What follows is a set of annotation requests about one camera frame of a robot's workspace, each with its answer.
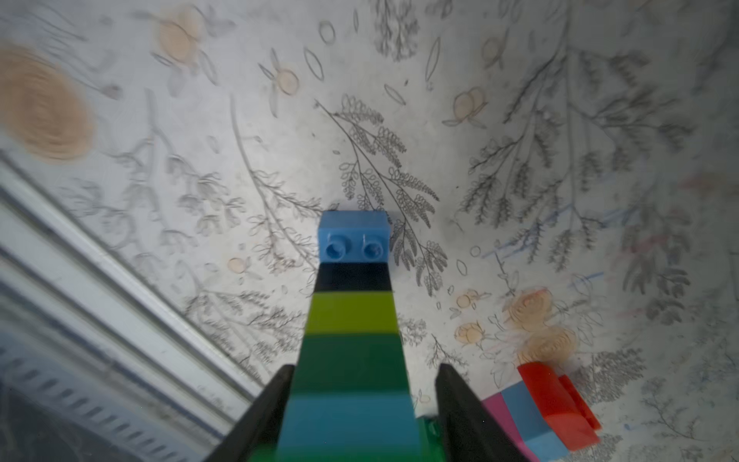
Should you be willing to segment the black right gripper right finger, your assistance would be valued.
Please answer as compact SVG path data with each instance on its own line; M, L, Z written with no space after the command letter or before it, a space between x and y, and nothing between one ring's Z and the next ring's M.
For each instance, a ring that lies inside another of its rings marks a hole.
M446 460L527 462L452 365L440 365L435 390Z

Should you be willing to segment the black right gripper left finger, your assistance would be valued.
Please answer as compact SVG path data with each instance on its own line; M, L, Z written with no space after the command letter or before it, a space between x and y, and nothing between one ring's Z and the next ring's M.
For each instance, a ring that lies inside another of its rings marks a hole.
M283 366L278 370L205 461L256 461L258 450L273 448L276 445L295 370L295 365Z

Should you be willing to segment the small teal lego brick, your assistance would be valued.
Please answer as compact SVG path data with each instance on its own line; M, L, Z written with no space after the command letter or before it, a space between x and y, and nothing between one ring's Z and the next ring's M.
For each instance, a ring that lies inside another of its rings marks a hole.
M408 394L297 395L288 400L281 452L419 452L421 436Z

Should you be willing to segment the dark green lego brick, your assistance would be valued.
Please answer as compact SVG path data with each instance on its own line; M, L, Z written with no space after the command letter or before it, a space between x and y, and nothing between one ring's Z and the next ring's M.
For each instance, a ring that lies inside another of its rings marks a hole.
M279 452L277 446L259 446L242 461L446 461L438 423L431 418L416 421L421 437L419 450L308 450Z
M297 395L407 395L408 373L400 336L306 336L298 356L292 392Z

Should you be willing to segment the red lego brick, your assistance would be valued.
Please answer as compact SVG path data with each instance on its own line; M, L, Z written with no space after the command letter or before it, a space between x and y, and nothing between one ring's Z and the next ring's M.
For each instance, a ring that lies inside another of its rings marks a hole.
M541 362L523 364L518 371L545 423L569 452L600 444L602 426L567 375Z

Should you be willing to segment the lime green lego brick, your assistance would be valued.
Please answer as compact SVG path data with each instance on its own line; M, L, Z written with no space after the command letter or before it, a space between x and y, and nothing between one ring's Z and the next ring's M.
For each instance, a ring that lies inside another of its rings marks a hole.
M398 335L392 292L319 292L313 295L305 333Z

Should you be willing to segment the small black lego piece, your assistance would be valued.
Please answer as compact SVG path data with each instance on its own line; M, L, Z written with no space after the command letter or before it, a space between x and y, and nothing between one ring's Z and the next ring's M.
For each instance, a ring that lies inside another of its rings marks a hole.
M314 287L321 292L391 292L386 263L321 263Z

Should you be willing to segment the magenta lego brick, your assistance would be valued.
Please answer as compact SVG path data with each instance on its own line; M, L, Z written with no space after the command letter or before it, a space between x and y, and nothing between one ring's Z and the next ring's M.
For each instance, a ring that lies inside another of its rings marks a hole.
M539 462L537 456L527 448L525 441L521 437L502 393L485 398L482 404L523 456L530 462Z

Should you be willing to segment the small light blue lego brick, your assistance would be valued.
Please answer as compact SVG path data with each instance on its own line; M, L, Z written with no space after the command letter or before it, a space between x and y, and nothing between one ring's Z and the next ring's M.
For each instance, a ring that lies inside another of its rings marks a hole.
M557 461L569 455L570 451L544 420L525 383L504 389L502 398L518 431L519 447L530 461Z

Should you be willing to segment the long light blue lego brick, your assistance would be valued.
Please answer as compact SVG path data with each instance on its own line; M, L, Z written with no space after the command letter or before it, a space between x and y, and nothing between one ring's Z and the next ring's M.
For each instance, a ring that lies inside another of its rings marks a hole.
M318 229L323 263L388 263L391 227L383 211L326 211Z

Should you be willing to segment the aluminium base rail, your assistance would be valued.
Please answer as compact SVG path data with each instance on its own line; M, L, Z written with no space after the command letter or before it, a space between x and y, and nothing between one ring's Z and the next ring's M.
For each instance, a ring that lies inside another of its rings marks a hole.
M3 155L1 340L6 337L123 387L204 446L204 458L262 389ZM76 425L45 409L57 429Z

